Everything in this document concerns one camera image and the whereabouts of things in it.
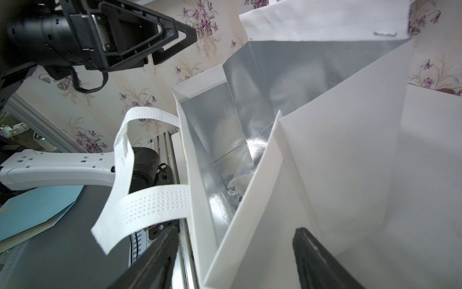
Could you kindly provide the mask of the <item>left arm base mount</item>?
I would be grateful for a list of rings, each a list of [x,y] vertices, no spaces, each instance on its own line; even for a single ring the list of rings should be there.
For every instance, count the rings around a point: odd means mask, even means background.
[[[134,168],[129,194],[158,185],[174,184],[173,170],[166,163],[161,163],[160,156],[150,148],[133,148]],[[179,219],[150,225],[143,231],[150,242],[157,239],[166,228],[179,227]]]

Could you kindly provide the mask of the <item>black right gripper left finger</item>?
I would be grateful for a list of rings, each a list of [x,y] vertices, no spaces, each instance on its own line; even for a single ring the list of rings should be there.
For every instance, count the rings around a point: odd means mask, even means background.
[[[169,289],[179,247],[179,230],[168,227],[110,289]]]

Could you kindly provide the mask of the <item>white insulated delivery bag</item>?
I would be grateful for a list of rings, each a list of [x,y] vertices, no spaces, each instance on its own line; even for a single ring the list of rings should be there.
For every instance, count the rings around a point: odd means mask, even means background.
[[[302,289],[306,228],[366,289],[462,286],[462,97],[409,84],[416,1],[279,1],[248,42],[173,88],[178,114],[132,108],[92,235],[130,235],[134,147],[173,141],[204,289]],[[241,201],[228,183],[253,173]]]

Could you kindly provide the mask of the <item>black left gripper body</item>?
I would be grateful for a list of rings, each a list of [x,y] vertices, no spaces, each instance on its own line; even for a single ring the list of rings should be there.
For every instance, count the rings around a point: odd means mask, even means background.
[[[197,42],[196,29],[131,1],[31,1],[7,24],[23,59],[114,72],[158,65]]]

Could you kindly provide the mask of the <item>clear ice pack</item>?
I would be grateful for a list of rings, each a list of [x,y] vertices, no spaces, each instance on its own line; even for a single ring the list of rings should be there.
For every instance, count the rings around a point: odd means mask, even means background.
[[[227,189],[231,195],[237,197],[238,203],[241,203],[252,179],[253,173],[249,173],[236,177],[228,183]]]

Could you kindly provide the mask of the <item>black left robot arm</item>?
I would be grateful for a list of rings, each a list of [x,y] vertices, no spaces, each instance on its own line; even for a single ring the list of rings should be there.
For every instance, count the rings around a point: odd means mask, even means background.
[[[76,67],[109,74],[161,64],[197,41],[196,30],[131,1],[2,1],[1,105],[9,103],[38,66],[55,81],[81,85]],[[114,155],[54,153],[25,149],[1,165],[10,190],[53,185],[112,186]]]

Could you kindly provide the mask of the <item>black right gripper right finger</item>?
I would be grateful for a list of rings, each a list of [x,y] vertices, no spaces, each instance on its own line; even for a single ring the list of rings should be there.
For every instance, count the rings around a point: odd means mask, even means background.
[[[297,228],[292,240],[302,289],[361,289],[363,286],[306,228]]]

